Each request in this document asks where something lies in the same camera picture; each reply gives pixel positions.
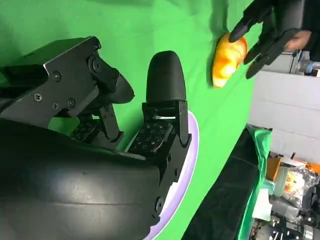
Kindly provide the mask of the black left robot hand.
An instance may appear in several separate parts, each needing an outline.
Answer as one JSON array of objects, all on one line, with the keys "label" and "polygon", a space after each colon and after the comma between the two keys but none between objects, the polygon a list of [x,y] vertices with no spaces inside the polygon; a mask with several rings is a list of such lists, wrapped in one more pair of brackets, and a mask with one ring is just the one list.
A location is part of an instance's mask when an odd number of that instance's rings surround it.
[{"label": "black left robot hand", "polygon": [[245,77],[256,75],[270,65],[285,49],[285,45],[301,30],[304,19],[304,0],[254,0],[244,11],[229,36],[234,43],[262,23],[257,43],[247,52],[243,63],[250,63]]}]

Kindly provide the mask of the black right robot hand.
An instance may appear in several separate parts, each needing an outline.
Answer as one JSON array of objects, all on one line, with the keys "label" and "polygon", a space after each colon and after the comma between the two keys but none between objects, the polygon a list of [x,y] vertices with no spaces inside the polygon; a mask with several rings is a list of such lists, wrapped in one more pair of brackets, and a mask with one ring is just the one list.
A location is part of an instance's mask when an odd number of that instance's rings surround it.
[{"label": "black right robot hand", "polygon": [[113,106],[135,96],[94,36],[53,41],[1,68],[4,240],[141,240],[160,222],[192,141],[178,55],[149,64],[127,151]]}]

